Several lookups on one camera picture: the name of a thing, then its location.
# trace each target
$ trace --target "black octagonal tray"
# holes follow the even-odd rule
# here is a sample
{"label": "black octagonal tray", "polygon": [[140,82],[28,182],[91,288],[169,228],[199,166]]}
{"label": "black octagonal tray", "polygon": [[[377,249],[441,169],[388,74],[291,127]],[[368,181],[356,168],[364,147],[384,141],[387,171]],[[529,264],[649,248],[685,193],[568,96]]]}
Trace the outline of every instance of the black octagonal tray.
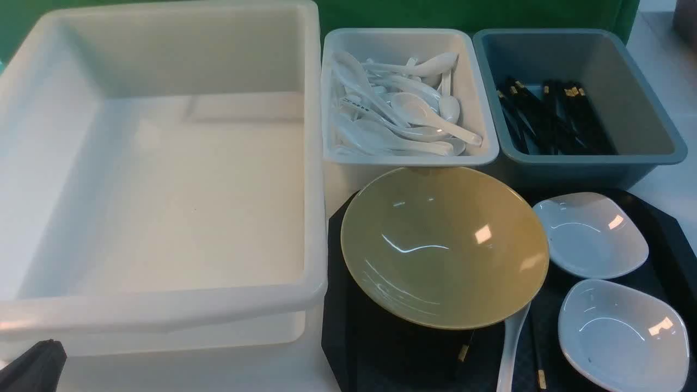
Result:
{"label": "black octagonal tray", "polygon": [[[579,190],[519,192],[530,205]],[[689,339],[697,338],[697,259],[672,216],[623,190],[591,190],[614,200],[642,232],[649,258],[634,272],[612,281],[661,299],[682,316]],[[340,232],[347,201],[329,220],[329,288],[324,301],[322,348],[343,392],[496,390],[503,350],[503,323],[476,331],[439,331],[406,322],[375,304],[353,281],[341,252]],[[530,318],[535,326],[547,391],[603,391],[564,358],[557,336],[559,309],[580,279],[553,263],[533,300],[518,343],[514,392],[538,391]],[[463,361],[463,345],[468,345]],[[691,360],[684,391],[697,391]]]}

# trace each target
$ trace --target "green backdrop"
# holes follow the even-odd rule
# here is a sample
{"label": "green backdrop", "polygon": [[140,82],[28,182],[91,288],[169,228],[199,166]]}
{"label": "green backdrop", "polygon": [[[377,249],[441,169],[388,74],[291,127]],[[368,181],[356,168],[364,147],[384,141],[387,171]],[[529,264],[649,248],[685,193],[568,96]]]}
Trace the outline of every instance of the green backdrop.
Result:
{"label": "green backdrop", "polygon": [[[38,18],[59,8],[134,0],[0,0],[0,61],[7,62]],[[322,36],[340,27],[605,29],[627,42],[639,0],[316,0]]]}

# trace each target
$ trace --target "gray tray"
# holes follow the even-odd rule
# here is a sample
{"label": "gray tray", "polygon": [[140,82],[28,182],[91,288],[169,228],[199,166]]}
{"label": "gray tray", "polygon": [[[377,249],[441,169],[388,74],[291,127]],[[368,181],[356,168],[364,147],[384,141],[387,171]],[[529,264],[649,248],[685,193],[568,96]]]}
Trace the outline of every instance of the gray tray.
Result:
{"label": "gray tray", "polygon": [[678,0],[673,24],[687,45],[697,52],[697,0]]}
{"label": "gray tray", "polygon": [[[489,29],[474,37],[501,154],[484,171],[514,187],[627,189],[657,165],[674,165],[687,147],[622,42],[594,29]],[[543,80],[584,85],[616,156],[539,156],[513,145],[496,86],[507,76],[531,89]]]}

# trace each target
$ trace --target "white plastic tub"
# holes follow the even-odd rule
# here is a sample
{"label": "white plastic tub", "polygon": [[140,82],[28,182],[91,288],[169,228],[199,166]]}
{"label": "white plastic tub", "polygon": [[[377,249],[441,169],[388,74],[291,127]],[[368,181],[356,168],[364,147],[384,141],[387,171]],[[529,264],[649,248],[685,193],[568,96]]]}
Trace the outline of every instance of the white plastic tub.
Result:
{"label": "white plastic tub", "polygon": [[295,340],[326,286],[311,1],[62,10],[0,77],[0,359]]}
{"label": "white plastic tub", "polygon": [[[484,138],[480,147],[467,146],[462,156],[358,156],[335,152],[337,131],[330,120],[333,83],[331,56],[351,53],[358,61],[370,58],[378,63],[405,64],[410,57],[426,61],[444,52],[459,54],[452,74],[452,95],[462,105],[458,124]],[[382,166],[480,166],[498,155],[498,139],[484,91],[472,40],[465,33],[449,29],[338,29],[324,40],[322,61],[322,135],[324,158],[343,165]]]}

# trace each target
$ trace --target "white table surface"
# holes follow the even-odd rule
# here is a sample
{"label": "white table surface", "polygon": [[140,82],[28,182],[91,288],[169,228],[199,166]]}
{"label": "white table surface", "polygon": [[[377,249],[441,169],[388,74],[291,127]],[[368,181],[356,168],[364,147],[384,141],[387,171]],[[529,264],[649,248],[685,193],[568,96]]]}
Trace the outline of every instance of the white table surface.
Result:
{"label": "white table surface", "polygon": [[[676,217],[697,249],[697,54],[670,30],[672,13],[640,14],[628,48],[687,143],[680,165],[659,167],[630,191]],[[326,167],[327,217],[355,189]],[[338,391],[320,347],[322,306],[287,345],[68,359],[60,392],[76,391]]]}

